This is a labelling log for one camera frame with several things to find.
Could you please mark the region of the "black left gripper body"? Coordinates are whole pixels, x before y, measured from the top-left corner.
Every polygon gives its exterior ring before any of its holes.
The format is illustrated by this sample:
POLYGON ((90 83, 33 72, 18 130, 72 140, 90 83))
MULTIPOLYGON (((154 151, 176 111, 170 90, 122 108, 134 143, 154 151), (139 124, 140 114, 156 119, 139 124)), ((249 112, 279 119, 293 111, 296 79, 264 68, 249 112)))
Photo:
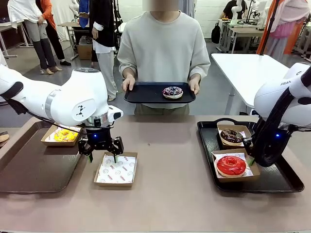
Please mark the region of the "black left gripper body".
POLYGON ((100 129, 87 128, 86 135, 87 143, 96 150, 107 150, 113 144, 109 127, 100 129))

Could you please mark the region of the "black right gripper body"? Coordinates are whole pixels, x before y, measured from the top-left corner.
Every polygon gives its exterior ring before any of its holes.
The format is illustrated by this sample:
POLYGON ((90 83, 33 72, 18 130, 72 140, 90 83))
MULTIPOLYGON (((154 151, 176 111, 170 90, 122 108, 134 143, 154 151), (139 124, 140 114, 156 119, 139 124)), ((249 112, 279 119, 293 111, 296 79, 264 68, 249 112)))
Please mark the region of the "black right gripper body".
POLYGON ((283 152, 291 137, 291 132, 285 129, 275 130, 269 138, 268 151, 269 152, 283 152))

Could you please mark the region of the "person's right hand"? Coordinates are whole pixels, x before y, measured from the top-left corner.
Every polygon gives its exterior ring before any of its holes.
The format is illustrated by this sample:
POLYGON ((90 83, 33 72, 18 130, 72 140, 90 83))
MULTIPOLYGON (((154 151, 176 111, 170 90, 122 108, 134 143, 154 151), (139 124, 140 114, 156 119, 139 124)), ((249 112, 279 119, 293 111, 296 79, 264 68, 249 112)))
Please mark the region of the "person's right hand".
POLYGON ((129 74, 122 82, 122 89, 124 92, 132 91, 136 80, 135 78, 129 74))

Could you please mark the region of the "person's left hand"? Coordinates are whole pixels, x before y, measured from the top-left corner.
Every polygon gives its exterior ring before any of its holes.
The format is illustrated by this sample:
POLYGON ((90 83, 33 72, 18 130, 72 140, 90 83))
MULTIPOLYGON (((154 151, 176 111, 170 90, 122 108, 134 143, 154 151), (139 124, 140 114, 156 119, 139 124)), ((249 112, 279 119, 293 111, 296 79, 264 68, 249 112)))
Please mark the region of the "person's left hand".
POLYGON ((194 95, 197 95, 200 91, 200 81, 201 81, 200 74, 194 74, 190 77, 189 87, 190 90, 194 93, 194 95))

